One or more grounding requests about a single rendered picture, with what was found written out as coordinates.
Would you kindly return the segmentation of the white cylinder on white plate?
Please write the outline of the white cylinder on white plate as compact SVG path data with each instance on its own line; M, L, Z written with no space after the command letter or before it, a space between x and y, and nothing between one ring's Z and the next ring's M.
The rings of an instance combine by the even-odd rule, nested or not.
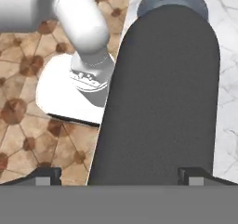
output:
M54 56L46 64L36 104L59 119L98 126L114 69L107 22L95 0L54 0L52 9L74 53Z

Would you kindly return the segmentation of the dark grey stand mixer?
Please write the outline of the dark grey stand mixer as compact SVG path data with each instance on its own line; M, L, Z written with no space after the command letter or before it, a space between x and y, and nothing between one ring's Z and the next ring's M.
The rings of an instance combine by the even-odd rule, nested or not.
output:
M217 37L184 6L156 8L126 32L89 175L91 185L174 185L213 168Z

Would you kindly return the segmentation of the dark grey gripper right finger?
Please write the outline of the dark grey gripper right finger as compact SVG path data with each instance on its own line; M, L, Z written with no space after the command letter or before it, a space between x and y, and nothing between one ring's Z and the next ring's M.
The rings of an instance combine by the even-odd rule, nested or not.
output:
M179 168L178 184L184 186L236 186L234 182L213 177L201 167Z

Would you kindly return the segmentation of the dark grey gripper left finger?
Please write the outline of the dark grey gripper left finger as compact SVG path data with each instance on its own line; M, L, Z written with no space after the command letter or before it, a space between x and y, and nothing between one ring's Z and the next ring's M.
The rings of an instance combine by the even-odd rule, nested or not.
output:
M61 169L59 167L38 167L23 178L4 183L4 186L60 186Z

